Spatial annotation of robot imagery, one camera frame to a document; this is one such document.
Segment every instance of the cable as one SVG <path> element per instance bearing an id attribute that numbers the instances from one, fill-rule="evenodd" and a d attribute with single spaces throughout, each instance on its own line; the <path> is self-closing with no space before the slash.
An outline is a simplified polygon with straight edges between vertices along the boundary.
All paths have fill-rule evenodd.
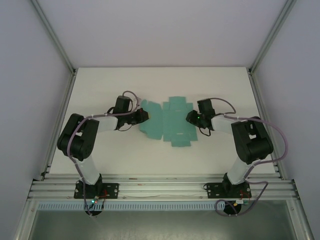
<path id="1" fill-rule="evenodd" d="M 244 195 L 246 195 L 249 198 L 249 202 L 250 202 L 250 195 L 246 192 L 243 192 L 242 190 L 240 190 L 240 194 L 241 194 L 241 200 L 244 198 Z"/>
<path id="2" fill-rule="evenodd" d="M 123 195 L 118 194 L 119 197 L 128 197 L 128 198 L 135 198 L 135 199 L 147 199 L 147 198 L 157 198 L 157 197 L 192 197 L 195 196 L 195 194 L 192 195 L 170 195 L 170 194 L 160 194 L 160 195 L 152 195 L 152 196 L 129 196 L 129 195 Z"/>
<path id="3" fill-rule="evenodd" d="M 107 196 L 107 190 L 104 189 L 104 195 L 103 196 L 99 196 L 99 198 L 105 198 Z"/>
<path id="4" fill-rule="evenodd" d="M 111 111 L 113 111 L 114 108 L 115 108 L 114 106 L 110 107 L 109 110 L 108 110 L 106 113 L 107 113 L 107 114 L 111 113 Z"/>
<path id="5" fill-rule="evenodd" d="M 132 92 L 132 91 L 129 91 L 129 90 L 126 90 L 122 93 L 122 95 L 124 96 L 126 93 L 130 93 L 132 94 L 135 99 L 136 99 L 136 105 L 135 105 L 135 108 L 132 110 L 132 111 L 129 111 L 129 112 L 126 112 L 126 113 L 117 113 L 117 114 L 112 114 L 112 113 L 104 113 L 104 114 L 97 114 L 97 115 L 91 115 L 91 116 L 87 116 L 85 117 L 79 124 L 78 126 L 75 128 L 75 130 L 73 131 L 71 137 L 70 137 L 70 140 L 68 142 L 68 145 L 67 145 L 67 148 L 66 148 L 66 152 L 67 152 L 67 156 L 70 158 L 70 160 L 74 163 L 75 165 L 75 168 L 77 170 L 77 172 L 79 173 L 80 175 L 80 178 L 83 182 L 83 200 L 84 200 L 84 206 L 85 206 L 85 209 L 87 210 L 89 216 L 92 216 L 90 210 L 89 210 L 89 206 L 88 206 L 88 203 L 87 203 L 87 200 L 86 200 L 86 180 L 85 180 L 85 177 L 84 175 L 82 174 L 79 166 L 78 166 L 78 163 L 77 161 L 71 156 L 71 151 L 70 151 L 70 148 L 71 148 L 71 144 L 72 144 L 72 141 L 74 140 L 77 132 L 79 131 L 79 129 L 81 128 L 81 126 L 89 119 L 97 119 L 97 118 L 104 118 L 104 117 L 108 117 L 108 116 L 125 116 L 125 115 L 129 115 L 131 113 L 134 113 L 137 108 L 138 108 L 138 103 L 139 103 L 139 98 L 138 96 Z"/>
<path id="6" fill-rule="evenodd" d="M 103 196 L 103 202 L 102 202 L 102 206 L 101 206 L 101 209 L 103 210 L 103 209 L 105 209 L 105 201 L 106 201 L 106 199 L 107 199 L 107 190 L 104 190 L 104 196 Z"/>
<path id="7" fill-rule="evenodd" d="M 130 127 L 127 128 L 127 129 L 125 129 L 125 130 L 120 130 L 120 129 L 118 129 L 118 131 L 119 131 L 119 132 L 125 132 L 125 131 L 128 131 L 130 128 L 132 128 L 132 125 L 130 125 Z"/>
<path id="8" fill-rule="evenodd" d="M 205 135 L 205 136 L 207 136 L 207 137 L 210 137 L 210 136 L 211 136 L 211 131 L 210 131 L 210 129 L 209 129 L 209 134 L 206 134 L 206 133 L 202 132 L 200 127 L 199 127 L 199 131 L 200 131 L 200 133 L 202 133 L 203 135 Z"/>
<path id="9" fill-rule="evenodd" d="M 283 141 L 284 141 L 284 153 L 282 154 L 282 156 L 278 157 L 277 159 L 272 159 L 272 160 L 267 160 L 267 161 L 259 161 L 257 163 L 254 163 L 249 169 L 248 171 L 246 172 L 246 174 L 244 175 L 244 179 L 245 179 L 245 182 L 248 183 L 248 184 L 252 184 L 252 185 L 257 185 L 257 184 L 265 184 L 263 189 L 261 190 L 260 194 L 257 196 L 257 198 L 253 201 L 253 203 L 250 205 L 250 207 L 245 210 L 244 212 L 241 212 L 241 213 L 238 213 L 238 214 L 235 214 L 235 215 L 225 215 L 225 214 L 222 214 L 220 212 L 218 212 L 217 210 L 217 207 L 218 207 L 218 203 L 220 202 L 225 202 L 227 203 L 228 205 L 230 205 L 232 207 L 232 209 L 234 210 L 235 213 L 237 213 L 236 209 L 234 208 L 234 206 L 226 201 L 226 200 L 223 200 L 223 199 L 219 199 L 218 201 L 215 202 L 215 211 L 217 214 L 219 214 L 220 216 L 223 216 L 223 217 L 236 217 L 236 216 L 242 216 L 246 213 L 248 213 L 249 211 L 252 210 L 252 208 L 257 204 L 258 200 L 260 199 L 260 197 L 262 196 L 262 194 L 264 193 L 264 191 L 266 190 L 267 186 L 268 186 L 268 182 L 267 181 L 259 181 L 259 182 L 251 182 L 251 181 L 248 181 L 246 180 L 246 178 L 249 176 L 249 174 L 251 173 L 251 171 L 255 168 L 255 166 L 258 166 L 258 165 L 261 165 L 261 164 L 268 164 L 268 163 L 276 163 L 276 162 L 279 162 L 281 161 L 282 159 L 284 159 L 287 154 L 288 154 L 288 140 L 286 138 L 286 135 L 283 133 L 283 131 L 277 127 L 276 125 L 274 125 L 273 123 L 271 122 L 268 122 L 268 121 L 265 121 L 265 120 L 262 120 L 262 119 L 256 119 L 256 118 L 251 118 L 251 117 L 234 117 L 234 116 L 228 116 L 227 114 L 236 114 L 237 111 L 235 109 L 235 107 L 230 103 L 228 102 L 227 100 L 225 99 L 222 99 L 222 98 L 218 98 L 218 97 L 211 97 L 209 98 L 210 100 L 220 100 L 220 101 L 223 101 L 225 103 L 227 103 L 233 110 L 232 111 L 229 111 L 229 112 L 225 112 L 223 114 L 223 116 L 226 118 L 226 119 L 231 119 L 231 120 L 240 120 L 240 121 L 254 121 L 254 122 L 258 122 L 258 123 L 262 123 L 262 124 L 266 124 L 266 125 L 269 125 L 271 126 L 272 128 L 274 128 L 282 137 Z"/>

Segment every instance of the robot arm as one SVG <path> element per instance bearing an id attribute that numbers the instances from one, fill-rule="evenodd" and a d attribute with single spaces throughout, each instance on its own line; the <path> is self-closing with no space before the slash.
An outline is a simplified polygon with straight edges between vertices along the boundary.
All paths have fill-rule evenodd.
<path id="1" fill-rule="evenodd" d="M 110 116 L 107 115 L 99 118 L 99 120 L 94 118 L 89 119 L 80 127 L 72 140 L 70 153 L 80 168 L 86 184 L 94 186 L 94 192 L 96 192 L 97 196 L 99 196 L 101 191 L 99 185 L 102 184 L 102 176 L 96 169 L 91 156 L 97 134 L 105 131 L 119 130 L 124 124 L 136 125 L 149 119 L 148 113 L 142 108 L 130 113 L 130 101 L 129 97 L 118 96 L 115 106 L 112 108 L 112 114 L 123 115 L 112 116 L 110 114 Z M 84 116 L 82 115 L 72 114 L 58 139 L 57 147 L 65 156 L 68 156 L 67 148 L 71 136 L 83 119 Z"/>
<path id="2" fill-rule="evenodd" d="M 239 121 L 216 114 L 210 99 L 197 102 L 199 112 L 188 113 L 186 120 L 200 129 L 220 131 L 233 135 L 238 157 L 232 168 L 224 175 L 222 187 L 215 189 L 216 196 L 238 198 L 240 191 L 249 185 L 245 182 L 248 170 L 257 162 L 265 159 L 274 150 L 270 137 L 261 122 L 253 120 Z"/>
<path id="3" fill-rule="evenodd" d="M 211 119 L 214 131 L 233 135 L 238 154 L 227 178 L 232 185 L 245 181 L 245 175 L 255 163 L 273 152 L 273 145 L 262 123 L 238 121 L 217 115 Z"/>

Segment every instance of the glass panel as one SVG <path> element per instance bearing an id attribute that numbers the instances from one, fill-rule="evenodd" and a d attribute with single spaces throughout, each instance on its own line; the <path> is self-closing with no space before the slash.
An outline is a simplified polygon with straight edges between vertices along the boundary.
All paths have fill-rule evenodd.
<path id="1" fill-rule="evenodd" d="M 259 201 L 244 216 L 214 211 L 38 211 L 31 240 L 294 240 L 285 201 Z"/>

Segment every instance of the purple cable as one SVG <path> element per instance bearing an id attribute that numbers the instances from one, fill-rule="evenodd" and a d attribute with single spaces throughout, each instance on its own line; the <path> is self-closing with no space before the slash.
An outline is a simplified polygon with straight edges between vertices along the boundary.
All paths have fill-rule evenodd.
<path id="1" fill-rule="evenodd" d="M 110 116 L 124 116 L 124 115 L 129 115 L 129 114 L 131 114 L 131 113 L 134 113 L 134 112 L 137 110 L 137 108 L 138 108 L 138 101 L 139 101 L 139 99 L 138 99 L 137 95 L 136 95 L 134 92 L 128 91 L 128 90 L 127 90 L 127 91 L 124 91 L 124 92 L 122 93 L 122 96 L 124 96 L 126 93 L 132 94 L 132 95 L 135 97 L 135 99 L 136 99 L 136 105 L 135 105 L 135 108 L 134 108 L 132 111 L 126 112 L 126 113 L 117 113 L 117 114 L 112 114 L 112 113 L 97 114 L 97 115 L 91 115 L 91 116 L 85 117 L 85 118 L 78 124 L 78 126 L 75 128 L 75 130 L 73 131 L 73 133 L 72 133 L 72 135 L 71 135 L 71 137 L 70 137 L 70 140 L 69 140 L 69 142 L 68 142 L 68 146 L 67 146 L 67 148 L 66 148 L 67 156 L 68 156 L 68 157 L 71 159 L 71 161 L 74 163 L 75 168 L 76 168 L 77 172 L 79 173 L 80 178 L 81 178 L 81 180 L 82 180 L 82 182 L 83 182 L 83 200 L 84 200 L 84 206 L 85 206 L 85 208 L 86 208 L 86 210 L 87 210 L 87 212 L 88 212 L 88 214 L 89 214 L 90 216 L 91 216 L 92 214 L 91 214 L 91 212 L 90 212 L 90 210 L 89 210 L 89 206 L 88 206 L 87 200 L 86 200 L 86 180 L 85 180 L 85 177 L 84 177 L 84 175 L 82 174 L 82 172 L 81 172 L 81 170 L 80 170 L 80 168 L 79 168 L 79 166 L 78 166 L 77 161 L 71 156 L 71 152 L 70 152 L 71 144 L 72 144 L 72 141 L 74 140 L 74 138 L 75 138 L 78 130 L 79 130 L 79 129 L 81 128 L 81 126 L 82 126 L 87 120 L 89 120 L 89 119 L 104 118 L 104 117 L 107 117 L 107 116 L 108 116 L 108 117 L 110 117 Z"/>
<path id="2" fill-rule="evenodd" d="M 258 166 L 258 165 L 261 165 L 261 164 L 268 164 L 268 163 L 276 163 L 278 161 L 281 161 L 282 159 L 284 159 L 287 154 L 288 154 L 288 140 L 286 138 L 286 135 L 284 134 L 284 132 L 279 128 L 277 127 L 276 125 L 274 125 L 273 123 L 271 122 L 268 122 L 268 121 L 265 121 L 265 120 L 262 120 L 262 119 L 256 119 L 256 118 L 251 118 L 251 117 L 234 117 L 234 116 L 227 116 L 227 114 L 236 114 L 237 111 L 235 109 L 235 107 L 230 103 L 228 102 L 227 100 L 224 100 L 222 98 L 218 98 L 218 97 L 211 97 L 210 98 L 211 100 L 220 100 L 220 101 L 223 101 L 225 103 L 227 103 L 233 110 L 233 112 L 225 112 L 223 114 L 223 116 L 226 118 L 226 119 L 231 119 L 231 120 L 240 120 L 240 121 L 243 121 L 243 120 L 246 120 L 246 121 L 254 121 L 254 122 L 258 122 L 258 123 L 262 123 L 262 124 L 266 124 L 266 125 L 269 125 L 271 126 L 272 128 L 274 128 L 275 130 L 277 130 L 277 132 L 281 135 L 283 141 L 284 141 L 284 153 L 282 154 L 281 157 L 277 158 L 277 159 L 272 159 L 272 160 L 267 160 L 267 161 L 260 161 L 260 162 L 257 162 L 257 163 L 254 163 L 249 169 L 248 171 L 246 172 L 246 174 L 244 175 L 244 179 L 246 179 L 249 174 L 251 173 L 251 171 L 255 168 L 255 166 Z M 226 201 L 226 200 L 223 200 L 223 199 L 219 199 L 218 201 L 215 202 L 215 211 L 217 214 L 219 214 L 220 216 L 223 216 L 223 217 L 237 217 L 237 216 L 241 216 L 241 215 L 244 215 L 246 213 L 248 213 L 249 211 L 252 210 L 252 208 L 257 204 L 258 200 L 261 198 L 262 194 L 264 193 L 264 191 L 266 190 L 267 186 L 268 186 L 268 182 L 267 181 L 259 181 L 259 182 L 251 182 L 251 181 L 248 181 L 248 180 L 245 180 L 246 183 L 248 184 L 265 184 L 265 186 L 263 187 L 263 189 L 261 190 L 260 194 L 257 196 L 257 198 L 253 201 L 253 203 L 251 204 L 251 206 L 245 210 L 244 212 L 241 212 L 241 213 L 238 213 L 236 215 L 225 215 L 225 214 L 222 214 L 220 212 L 218 212 L 218 203 L 220 202 L 225 202 L 227 203 L 228 205 L 230 205 L 232 207 L 232 209 L 234 210 L 234 212 L 236 213 L 236 209 L 235 207 L 233 206 L 232 203 L 230 203 L 229 201 Z"/>

